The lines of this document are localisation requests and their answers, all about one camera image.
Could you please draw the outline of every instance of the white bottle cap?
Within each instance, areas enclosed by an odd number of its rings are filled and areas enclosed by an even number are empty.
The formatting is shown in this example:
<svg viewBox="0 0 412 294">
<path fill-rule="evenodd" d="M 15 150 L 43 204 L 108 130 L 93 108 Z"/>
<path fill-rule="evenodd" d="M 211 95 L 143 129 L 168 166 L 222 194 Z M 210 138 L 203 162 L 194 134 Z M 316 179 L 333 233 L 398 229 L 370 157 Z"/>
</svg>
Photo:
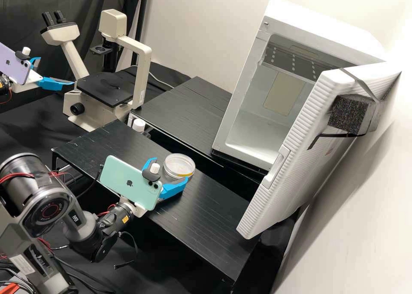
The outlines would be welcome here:
<svg viewBox="0 0 412 294">
<path fill-rule="evenodd" d="M 142 133 L 145 130 L 145 126 L 146 126 L 146 123 L 143 119 L 136 118 L 133 121 L 132 128 L 133 128 L 133 130 L 136 130 L 137 132 Z"/>
<path fill-rule="evenodd" d="M 160 164 L 159 163 L 153 163 L 150 167 L 150 172 L 152 174 L 158 174 L 160 170 Z"/>
<path fill-rule="evenodd" d="M 30 48 L 28 47 L 23 47 L 23 50 L 21 51 L 24 55 L 28 56 L 30 55 Z"/>
</svg>

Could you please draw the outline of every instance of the black cable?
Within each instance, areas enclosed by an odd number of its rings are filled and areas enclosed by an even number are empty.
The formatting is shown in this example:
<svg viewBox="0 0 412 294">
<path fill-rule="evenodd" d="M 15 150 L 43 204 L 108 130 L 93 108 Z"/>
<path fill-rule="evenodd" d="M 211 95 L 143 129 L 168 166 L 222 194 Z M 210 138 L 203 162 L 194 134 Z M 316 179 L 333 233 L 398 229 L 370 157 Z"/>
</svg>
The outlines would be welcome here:
<svg viewBox="0 0 412 294">
<path fill-rule="evenodd" d="M 97 172 L 96 177 L 94 178 L 93 182 L 91 183 L 91 185 L 84 190 L 82 193 L 80 193 L 78 196 L 76 196 L 76 198 L 79 198 L 81 196 L 83 196 L 85 193 L 89 192 L 90 189 L 92 189 L 94 187 L 94 185 L 96 184 L 97 180 L 99 179 L 100 174 L 102 173 L 102 169 L 103 169 L 103 165 L 100 165 L 99 171 Z"/>
<path fill-rule="evenodd" d="M 29 288 L 27 288 L 27 284 L 24 284 L 23 282 L 17 280 L 0 280 L 0 284 L 5 285 L 6 283 L 15 283 L 19 286 L 20 289 L 26 291 L 27 293 L 33 294 L 33 292 Z"/>
<path fill-rule="evenodd" d="M 5 268 L 2 267 L 0 268 L 0 270 L 5 270 L 7 272 L 9 272 L 11 275 L 13 275 L 16 278 L 19 278 L 22 282 L 24 282 L 25 284 L 27 284 L 27 286 L 32 290 L 33 293 L 36 292 L 36 289 L 34 287 L 34 284 L 30 282 L 30 280 L 25 280 L 23 277 L 21 277 L 19 274 L 17 274 L 15 271 L 13 271 L 12 269 L 9 268 Z"/>
<path fill-rule="evenodd" d="M 318 141 L 319 137 L 339 137 L 339 138 L 349 138 L 349 137 L 360 137 L 363 136 L 365 134 L 352 134 L 352 133 L 345 133 L 345 134 L 327 134 L 327 133 L 320 133 L 318 134 L 313 141 L 310 143 L 309 147 L 307 150 L 310 150 L 313 148 L 313 146 L 315 146 L 316 142 Z"/>
<path fill-rule="evenodd" d="M 84 275 L 84 276 L 88 277 L 89 279 L 91 279 L 91 280 L 93 280 L 93 281 L 97 282 L 98 284 L 101 284 L 101 285 L 106 286 L 107 288 L 110 288 L 110 286 L 109 286 L 108 284 L 106 284 L 106 283 L 104 283 L 103 281 L 101 281 L 101 280 L 97 279 L 96 277 L 93 277 L 92 275 L 89 275 L 87 272 L 85 272 L 85 271 L 83 271 L 83 270 L 81 270 L 81 269 L 79 269 L 79 268 L 75 268 L 74 266 L 70 265 L 69 263 L 67 263 L 67 262 L 65 262 L 65 261 L 63 261 L 63 260 L 61 260 L 61 259 L 59 259 L 59 258 L 58 258 L 58 257 L 56 257 L 55 255 L 54 255 L 54 258 L 55 258 L 55 259 L 56 259 L 56 261 L 58 261 L 59 263 L 61 263 L 61 264 L 65 265 L 65 266 L 67 266 L 67 267 L 71 268 L 72 270 L 74 270 L 74 271 L 76 271 L 76 272 L 78 272 L 78 273 L 80 273 L 80 274 L 82 274 L 82 275 Z M 103 293 L 107 293 L 107 294 L 116 294 L 116 292 L 115 292 L 114 290 L 110 290 L 110 291 L 101 291 L 101 292 L 103 292 Z"/>
<path fill-rule="evenodd" d="M 133 240 L 134 250 L 136 251 L 136 259 L 137 259 L 137 255 L 139 254 L 139 248 L 137 247 L 137 244 L 136 244 L 136 241 L 134 240 L 133 235 L 130 234 L 129 232 L 119 232 L 118 233 L 119 237 L 121 237 L 123 234 L 129 235 L 131 237 L 131 239 Z M 135 260 L 130 260 L 130 261 L 127 261 L 127 262 L 122 263 L 122 264 L 113 265 L 113 267 L 114 267 L 115 270 L 117 270 L 119 268 L 122 268 L 124 266 L 132 264 L 134 261 Z"/>
<path fill-rule="evenodd" d="M 85 280 L 83 280 L 82 278 L 80 278 L 80 277 L 78 277 L 78 276 L 76 276 L 76 275 L 73 275 L 73 274 L 71 274 L 71 273 L 67 273 L 67 274 L 68 274 L 70 277 L 79 280 L 85 287 L 87 287 L 87 288 L 90 290 L 90 292 L 92 292 L 92 293 L 94 293 L 94 294 L 97 294 L 97 292 L 93 289 L 93 287 L 92 287 L 90 284 L 88 284 Z"/>
</svg>

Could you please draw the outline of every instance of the white wall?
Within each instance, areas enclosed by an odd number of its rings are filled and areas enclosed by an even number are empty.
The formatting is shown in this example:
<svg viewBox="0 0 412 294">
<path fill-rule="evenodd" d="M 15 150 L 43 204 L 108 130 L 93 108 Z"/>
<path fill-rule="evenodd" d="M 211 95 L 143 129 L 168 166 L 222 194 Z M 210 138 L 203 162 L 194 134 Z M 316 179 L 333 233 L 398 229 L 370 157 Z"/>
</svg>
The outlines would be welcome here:
<svg viewBox="0 0 412 294">
<path fill-rule="evenodd" d="M 412 293 L 410 10 L 394 21 L 388 47 L 404 71 L 387 111 L 309 206 L 275 294 Z"/>
<path fill-rule="evenodd" d="M 142 40 L 153 61 L 232 92 L 268 1 L 150 0 Z M 406 0 L 289 1 L 366 29 L 388 46 Z"/>
</svg>

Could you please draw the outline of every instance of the robotic arm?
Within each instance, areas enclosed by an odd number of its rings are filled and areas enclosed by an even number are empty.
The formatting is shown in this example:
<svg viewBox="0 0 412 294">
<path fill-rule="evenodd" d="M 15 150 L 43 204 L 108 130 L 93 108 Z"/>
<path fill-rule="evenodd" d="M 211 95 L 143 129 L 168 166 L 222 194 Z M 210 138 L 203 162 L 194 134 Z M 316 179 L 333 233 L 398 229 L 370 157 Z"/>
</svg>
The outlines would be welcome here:
<svg viewBox="0 0 412 294">
<path fill-rule="evenodd" d="M 63 220 L 71 248 L 92 262 L 107 255 L 133 206 L 118 203 L 101 219 L 83 211 L 73 193 L 34 154 L 0 165 L 0 246 L 41 294 L 77 293 L 70 277 L 37 237 Z"/>
</svg>

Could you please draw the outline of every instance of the black table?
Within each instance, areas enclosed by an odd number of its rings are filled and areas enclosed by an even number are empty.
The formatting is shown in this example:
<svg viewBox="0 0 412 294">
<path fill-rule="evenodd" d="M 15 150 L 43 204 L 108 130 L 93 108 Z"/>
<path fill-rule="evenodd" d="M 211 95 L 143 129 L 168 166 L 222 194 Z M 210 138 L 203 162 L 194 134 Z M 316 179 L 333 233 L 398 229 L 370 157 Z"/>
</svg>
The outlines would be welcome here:
<svg viewBox="0 0 412 294">
<path fill-rule="evenodd" d="M 132 113 L 211 158 L 212 144 L 230 98 L 229 92 L 194 77 Z"/>
<path fill-rule="evenodd" d="M 141 168 L 148 158 L 163 163 L 169 151 L 120 121 L 53 149 L 57 158 L 94 178 L 108 155 Z M 164 201 L 146 216 L 236 281 L 258 238 L 236 232 L 248 202 L 196 170 L 180 197 Z"/>
</svg>

